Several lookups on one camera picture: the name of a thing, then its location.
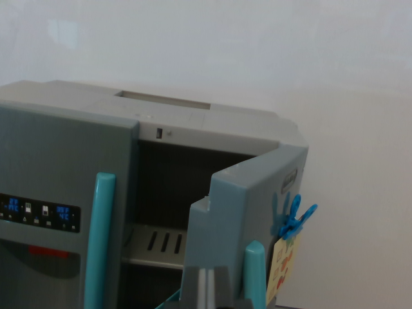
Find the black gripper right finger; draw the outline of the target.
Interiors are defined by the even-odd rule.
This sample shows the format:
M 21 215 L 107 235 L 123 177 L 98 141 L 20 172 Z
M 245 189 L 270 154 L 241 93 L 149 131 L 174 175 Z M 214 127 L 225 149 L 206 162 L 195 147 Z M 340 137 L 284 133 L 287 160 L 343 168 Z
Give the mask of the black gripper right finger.
M 208 270 L 208 308 L 235 308 L 226 266 Z

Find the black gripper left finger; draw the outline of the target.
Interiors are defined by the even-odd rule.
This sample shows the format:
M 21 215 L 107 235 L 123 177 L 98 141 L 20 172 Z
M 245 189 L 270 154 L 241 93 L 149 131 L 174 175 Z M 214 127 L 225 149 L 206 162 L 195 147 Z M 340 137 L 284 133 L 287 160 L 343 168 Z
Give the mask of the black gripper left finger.
M 205 309 L 207 272 L 204 268 L 187 267 L 183 279 L 183 308 Z

